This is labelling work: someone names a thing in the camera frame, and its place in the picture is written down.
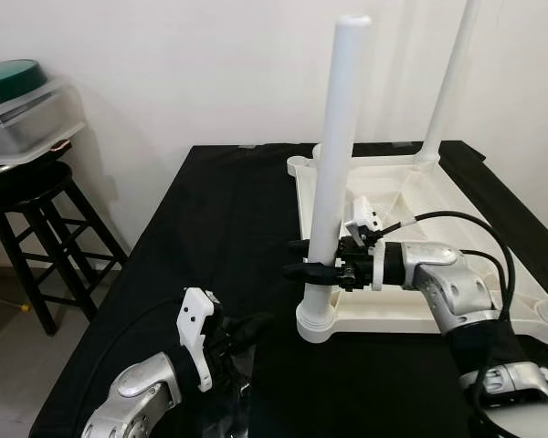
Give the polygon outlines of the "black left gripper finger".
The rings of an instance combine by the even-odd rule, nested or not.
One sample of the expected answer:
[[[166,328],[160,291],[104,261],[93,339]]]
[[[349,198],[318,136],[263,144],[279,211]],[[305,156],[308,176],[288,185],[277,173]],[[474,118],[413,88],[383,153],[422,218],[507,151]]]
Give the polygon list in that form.
[[[254,313],[241,318],[228,319],[228,346],[249,348],[261,339],[273,325],[274,316],[270,313]]]

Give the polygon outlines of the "white plastic children table top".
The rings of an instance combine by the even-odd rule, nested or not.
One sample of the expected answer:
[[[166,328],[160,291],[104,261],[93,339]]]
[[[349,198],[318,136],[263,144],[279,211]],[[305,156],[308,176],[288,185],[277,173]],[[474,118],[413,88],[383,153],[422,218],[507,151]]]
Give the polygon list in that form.
[[[378,213],[384,228],[411,220],[433,210],[458,210],[483,218],[484,213],[457,187],[449,172],[437,164],[418,170],[412,157],[358,157],[351,159],[346,174],[346,192],[341,223],[351,221],[356,197],[365,197]],[[460,218],[434,218],[396,230],[390,241],[436,242],[452,249],[475,249],[497,259],[502,251],[486,230]],[[531,258],[516,258],[515,288],[511,308],[513,330],[548,345],[548,324],[536,308],[548,299],[548,287],[538,283],[529,265]],[[321,304],[320,288],[308,287],[303,303],[296,310],[298,332],[312,343],[327,341],[335,333],[436,334],[438,324],[432,307],[419,292],[384,285],[344,291],[333,287],[327,306]]]

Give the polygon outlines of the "black tablecloth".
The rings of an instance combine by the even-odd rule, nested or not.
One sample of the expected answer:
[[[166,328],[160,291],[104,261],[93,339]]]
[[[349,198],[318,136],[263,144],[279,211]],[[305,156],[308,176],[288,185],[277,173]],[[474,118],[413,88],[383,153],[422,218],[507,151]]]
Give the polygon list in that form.
[[[229,316],[275,316],[256,347],[250,438],[471,438],[438,335],[300,337],[302,287],[281,274],[300,236],[287,161],[310,143],[194,146],[37,414],[29,438],[75,438],[127,366],[177,342],[175,300],[210,289]]]

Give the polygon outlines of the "black round stool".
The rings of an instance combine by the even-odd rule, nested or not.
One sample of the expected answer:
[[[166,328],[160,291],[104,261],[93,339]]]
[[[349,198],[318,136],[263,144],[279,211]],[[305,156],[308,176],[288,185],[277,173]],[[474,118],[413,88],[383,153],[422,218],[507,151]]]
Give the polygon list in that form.
[[[0,245],[50,337],[58,324],[49,304],[78,308],[94,318],[94,289],[128,260],[64,162],[18,181],[0,181]]]

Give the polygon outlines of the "clear container green lid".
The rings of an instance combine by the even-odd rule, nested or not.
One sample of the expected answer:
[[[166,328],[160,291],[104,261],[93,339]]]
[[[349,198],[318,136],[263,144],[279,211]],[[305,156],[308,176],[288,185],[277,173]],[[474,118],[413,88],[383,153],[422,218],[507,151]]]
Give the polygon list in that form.
[[[83,128],[65,80],[32,59],[0,61],[0,167],[31,162]]]

